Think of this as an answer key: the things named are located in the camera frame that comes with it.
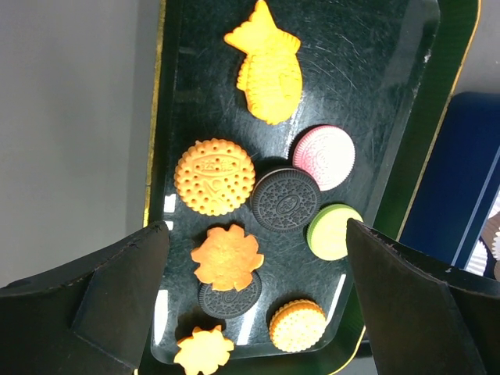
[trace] cookie-shaped eraser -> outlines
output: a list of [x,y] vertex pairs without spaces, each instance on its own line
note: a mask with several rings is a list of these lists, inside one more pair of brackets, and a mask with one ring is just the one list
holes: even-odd
[[293,165],[309,173],[326,191],[337,187],[351,173],[355,149],[349,135],[339,127],[323,125],[310,130],[297,143]]
[[231,319],[245,314],[259,300],[263,290],[257,272],[252,273],[252,283],[242,291],[214,291],[212,285],[203,284],[198,292],[202,310],[217,319]]
[[274,346],[283,352],[295,353],[311,348],[327,329],[327,317],[314,302],[305,299],[281,307],[270,323]]
[[347,255],[347,220],[363,221],[348,205],[329,205],[314,218],[307,230],[312,253],[323,260],[339,260]]
[[196,327],[190,337],[183,338],[177,345],[180,351],[173,359],[180,364],[186,375],[203,375],[215,373],[219,366],[224,366],[234,350],[234,343],[222,335],[222,327],[213,330],[202,330]]
[[299,230],[318,212],[321,195],[303,170],[284,167],[268,172],[255,185],[252,211],[260,225],[274,232]]
[[252,272],[264,263],[255,236],[245,236],[243,228],[236,224],[229,230],[215,227],[206,233],[202,246],[191,252],[191,258],[200,263],[195,271],[198,280],[212,284],[216,291],[245,289],[252,283]]
[[278,29],[266,2],[259,0],[248,21],[224,41],[247,55],[236,87],[245,93],[250,113],[269,125],[288,120],[302,93],[300,40]]
[[231,141],[213,138],[196,142],[179,160],[175,187],[194,211],[224,215],[250,196],[255,171],[246,151]]

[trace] round orange cookie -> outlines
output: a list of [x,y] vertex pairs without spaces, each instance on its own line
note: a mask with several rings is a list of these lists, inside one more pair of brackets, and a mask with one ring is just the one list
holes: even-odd
[[273,316],[270,336],[283,352],[301,352],[317,343],[327,328],[323,310],[314,302],[300,299],[287,303]]
[[255,171],[246,151],[231,141],[197,141],[179,160],[175,187],[194,211],[224,215],[240,207],[250,196]]
[[196,327],[192,336],[177,342],[180,351],[173,362],[179,363],[186,375],[198,375],[200,371],[204,375],[215,373],[219,366],[227,363],[229,352],[234,350],[233,342],[224,338],[221,329],[221,326],[216,326],[213,330]]
[[212,284],[214,291],[242,291],[252,282],[252,271],[264,263],[264,255],[257,254],[257,240],[251,234],[245,237],[243,228],[235,224],[229,230],[216,227],[206,233],[202,246],[191,252],[200,263],[196,277]]

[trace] orange fish-shaped cookie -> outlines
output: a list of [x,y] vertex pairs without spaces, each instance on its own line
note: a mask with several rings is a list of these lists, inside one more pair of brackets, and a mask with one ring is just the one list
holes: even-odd
[[278,29],[266,2],[258,0],[250,19],[224,41],[247,55],[236,87],[245,92],[250,113],[269,125],[288,120],[302,94],[300,40]]

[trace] flower-shaped cookie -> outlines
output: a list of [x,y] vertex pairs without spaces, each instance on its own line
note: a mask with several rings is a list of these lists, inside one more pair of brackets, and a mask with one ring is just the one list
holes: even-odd
[[233,342],[222,335],[221,326],[213,330],[196,327],[192,336],[183,338],[177,345],[180,351],[173,362],[180,364],[186,375],[198,375],[200,371],[204,375],[215,373],[219,366],[227,363],[229,352],[234,350]]
[[245,237],[238,225],[229,230],[216,227],[208,230],[202,246],[191,252],[192,259],[200,263],[195,271],[204,284],[212,284],[214,291],[237,291],[252,282],[252,271],[264,263],[264,255],[258,254],[259,244],[254,236]]

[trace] chocolate sandwich cookie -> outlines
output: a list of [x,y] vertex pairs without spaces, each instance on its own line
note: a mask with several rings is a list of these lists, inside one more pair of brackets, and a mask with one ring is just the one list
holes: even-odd
[[318,213],[321,196],[317,183],[307,172],[282,167],[260,179],[251,202],[260,225],[283,233],[307,225]]
[[202,310],[217,319],[231,319],[245,314],[257,302],[263,285],[257,272],[252,273],[252,283],[242,291],[214,291],[211,284],[202,284],[198,302]]

